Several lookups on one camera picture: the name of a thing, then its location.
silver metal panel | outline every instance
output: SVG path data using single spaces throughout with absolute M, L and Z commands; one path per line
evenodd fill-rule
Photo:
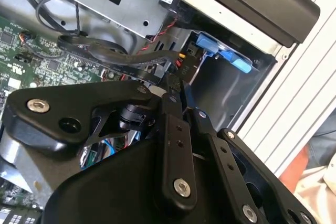
M 8 162 L 13 161 L 12 164 L 17 169 L 0 170 L 0 176 L 34 193 L 38 204 L 43 207 L 62 182 L 80 172 L 79 156 L 67 161 L 49 158 L 32 148 L 21 145 L 6 131 L 0 142 L 0 155 Z
M 167 16 L 167 10 L 159 5 L 159 0 L 121 0 L 119 5 L 109 0 L 74 1 L 143 38 L 155 35 Z M 148 26 L 144 26 L 144 21 L 148 21 Z
M 14 164 L 20 147 L 21 144 L 13 141 L 7 132 L 4 131 L 0 142 L 1 157 L 10 164 Z
M 44 34 L 53 40 L 56 40 L 59 36 L 59 33 L 51 32 L 38 23 L 35 17 L 35 10 L 26 0 L 0 0 L 0 7 L 1 16 L 27 29 Z M 64 20 L 66 22 L 64 26 L 66 29 L 76 29 L 74 4 L 64 0 L 55 0 L 47 5 L 47 8 L 56 21 L 60 23 L 61 20 Z M 82 30 L 86 31 L 90 37 L 116 42 L 129 53 L 137 52 L 146 43 L 145 39 L 133 33 L 128 33 L 123 27 L 113 22 L 107 22 L 101 16 L 92 12 L 81 9 L 79 17 Z
M 319 21 L 238 132 L 276 176 L 336 107 L 336 3 L 313 1 Z
M 262 52 L 273 54 L 279 44 L 215 0 L 183 0 Z

blue cable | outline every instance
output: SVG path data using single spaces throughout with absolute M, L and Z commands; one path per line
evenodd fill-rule
M 105 145 L 107 145 L 108 147 L 110 147 L 110 151 L 111 151 L 110 156 L 112 156 L 116 152 L 114 150 L 113 146 L 106 139 L 104 140 L 104 143 L 105 143 Z

clothing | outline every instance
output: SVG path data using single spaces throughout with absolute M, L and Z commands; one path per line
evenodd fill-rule
M 319 224 L 336 223 L 336 154 L 328 166 L 306 170 L 294 195 Z
M 308 143 L 309 162 L 294 195 L 321 224 L 336 224 L 336 110 Z

black metal plate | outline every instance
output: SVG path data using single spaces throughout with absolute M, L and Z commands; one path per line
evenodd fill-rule
M 217 0 L 286 47 L 303 43 L 320 16 L 311 0 Z
M 214 178 L 194 157 L 198 201 L 189 215 L 171 219 L 154 203 L 155 140 L 120 151 L 65 181 L 46 205 L 41 224 L 223 223 L 221 206 L 209 192 Z
M 146 93 L 137 90 L 139 87 Z M 21 89 L 9 95 L 3 124 L 12 138 L 28 146 L 46 153 L 73 154 L 92 134 L 92 118 L 99 117 L 99 125 L 103 126 L 117 108 L 127 104 L 146 104 L 151 97 L 150 91 L 137 81 Z M 29 110 L 27 102 L 31 99 L 47 101 L 50 110 L 46 113 Z M 62 130 L 60 124 L 68 123 L 64 119 L 77 122 L 78 131 Z M 119 132 L 112 126 L 110 129 Z

screw hole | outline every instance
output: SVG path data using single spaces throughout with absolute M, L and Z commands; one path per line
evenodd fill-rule
M 34 102 L 34 107 L 43 109 L 45 105 L 41 102 Z
M 234 168 L 231 164 L 227 164 L 227 167 L 229 167 L 230 170 L 234 170 Z
M 253 213 L 252 213 L 252 211 L 251 211 L 251 210 L 247 210 L 247 214 L 248 214 L 250 217 L 252 217 L 252 216 L 253 216 Z
M 178 145 L 178 147 L 183 148 L 183 142 L 182 141 L 178 140 L 177 145 Z
M 173 96 L 170 96 L 169 99 L 172 101 L 172 102 L 177 102 L 177 99 Z
M 62 118 L 58 122 L 59 127 L 66 133 L 75 134 L 80 132 L 80 122 L 73 118 Z
M 299 219 L 299 217 L 290 209 L 287 210 L 288 215 L 290 216 L 290 218 L 296 223 L 296 224 L 300 224 L 301 221 Z

